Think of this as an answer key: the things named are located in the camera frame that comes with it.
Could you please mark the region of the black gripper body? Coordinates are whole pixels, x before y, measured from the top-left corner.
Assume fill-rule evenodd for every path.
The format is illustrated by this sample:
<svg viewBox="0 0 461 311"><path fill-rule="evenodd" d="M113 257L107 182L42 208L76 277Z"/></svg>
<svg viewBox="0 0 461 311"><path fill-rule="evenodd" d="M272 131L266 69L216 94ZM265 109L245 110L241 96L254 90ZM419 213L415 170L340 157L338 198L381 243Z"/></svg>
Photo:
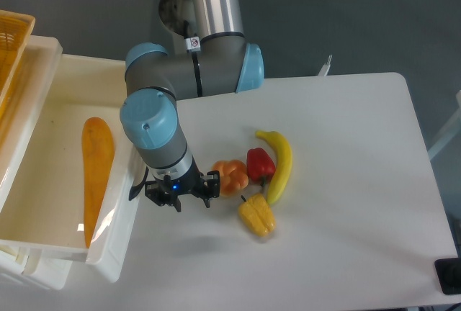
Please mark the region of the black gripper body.
<svg viewBox="0 0 461 311"><path fill-rule="evenodd" d="M204 182L193 158L190 161L183 159L167 169L153 169L153 177L158 185L159 199L176 199L183 194L201 197L204 194Z"/></svg>

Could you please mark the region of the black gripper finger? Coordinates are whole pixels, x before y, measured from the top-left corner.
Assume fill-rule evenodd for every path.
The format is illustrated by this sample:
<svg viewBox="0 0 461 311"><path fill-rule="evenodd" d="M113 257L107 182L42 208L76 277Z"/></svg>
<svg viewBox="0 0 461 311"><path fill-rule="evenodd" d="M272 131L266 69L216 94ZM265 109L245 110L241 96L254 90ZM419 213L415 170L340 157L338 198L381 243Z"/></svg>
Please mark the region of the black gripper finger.
<svg viewBox="0 0 461 311"><path fill-rule="evenodd" d="M203 201L206 208L210 208L211 200L220 196L220 172L200 173L194 186L194 195Z"/></svg>
<svg viewBox="0 0 461 311"><path fill-rule="evenodd" d="M145 196L156 205L173 207L177 212L182 211L179 195L175 191L164 191L157 181L147 181Z"/></svg>

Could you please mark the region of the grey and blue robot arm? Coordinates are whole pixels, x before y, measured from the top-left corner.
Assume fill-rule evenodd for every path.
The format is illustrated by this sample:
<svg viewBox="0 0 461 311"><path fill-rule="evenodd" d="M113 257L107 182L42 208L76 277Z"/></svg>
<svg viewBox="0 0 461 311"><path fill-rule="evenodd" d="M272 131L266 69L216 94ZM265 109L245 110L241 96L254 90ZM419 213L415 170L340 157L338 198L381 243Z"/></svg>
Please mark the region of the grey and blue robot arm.
<svg viewBox="0 0 461 311"><path fill-rule="evenodd" d="M208 203L218 197L220 177L201 173L179 123L183 99L238 93L264 82L258 45L246 41L238 0L192 0L200 49L169 55L151 42L131 48L125 59L127 97L120 121L153 176L131 189L158 206L181 207L181 195Z"/></svg>

